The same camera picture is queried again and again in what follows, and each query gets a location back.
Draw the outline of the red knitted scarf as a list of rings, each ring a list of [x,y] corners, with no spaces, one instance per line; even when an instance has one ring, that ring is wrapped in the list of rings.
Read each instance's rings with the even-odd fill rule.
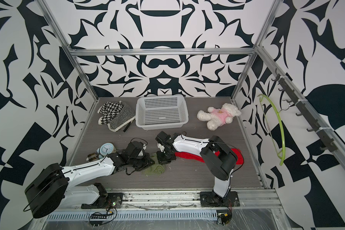
[[[235,149],[235,148],[232,148],[232,151],[236,154],[236,156],[238,158],[236,165],[243,165],[244,164],[244,158],[242,156],[241,151],[239,149]],[[175,156],[179,157],[179,158],[183,158],[183,159],[188,159],[188,160],[196,160],[196,161],[199,161],[202,163],[205,162],[202,157],[195,155],[195,154],[188,153],[188,152],[176,152]]]

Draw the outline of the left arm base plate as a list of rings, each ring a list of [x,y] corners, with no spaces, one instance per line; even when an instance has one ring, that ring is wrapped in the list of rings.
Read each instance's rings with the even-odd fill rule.
[[[100,197],[91,205],[82,204],[81,209],[108,209],[109,207],[118,208],[122,204],[123,193],[107,193]]]

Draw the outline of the green knitted scarf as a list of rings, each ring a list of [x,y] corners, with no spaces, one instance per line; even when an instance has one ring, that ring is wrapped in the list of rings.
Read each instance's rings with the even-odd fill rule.
[[[152,154],[150,158],[155,162],[155,164],[153,164],[152,166],[149,166],[148,168],[146,168],[142,172],[145,175],[161,175],[161,174],[163,174],[165,172],[165,166],[161,165],[158,162],[157,154],[156,153]]]

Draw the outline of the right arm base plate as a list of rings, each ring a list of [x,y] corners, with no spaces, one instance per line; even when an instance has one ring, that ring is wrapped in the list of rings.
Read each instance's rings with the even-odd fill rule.
[[[240,200],[237,192],[230,191],[224,198],[211,192],[200,192],[200,204],[202,207],[239,207]]]

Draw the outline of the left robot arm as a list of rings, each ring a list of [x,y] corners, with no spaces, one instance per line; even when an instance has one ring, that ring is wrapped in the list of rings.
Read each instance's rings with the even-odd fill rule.
[[[28,205],[23,211],[30,211],[33,218],[39,219],[59,207],[85,205],[91,209],[101,208],[109,199],[105,187],[101,183],[89,186],[83,183],[126,171],[129,167],[139,172],[154,164],[144,144],[138,141],[93,162],[65,167],[51,164],[25,189]]]

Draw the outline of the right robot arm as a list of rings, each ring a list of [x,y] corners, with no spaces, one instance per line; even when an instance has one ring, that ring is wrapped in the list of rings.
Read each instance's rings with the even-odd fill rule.
[[[176,160],[177,154],[186,154],[188,159],[206,164],[215,177],[213,194],[216,198],[226,199],[231,191],[231,177],[238,156],[221,138],[196,139],[183,134],[168,135],[161,131],[157,137],[159,164],[169,164]]]

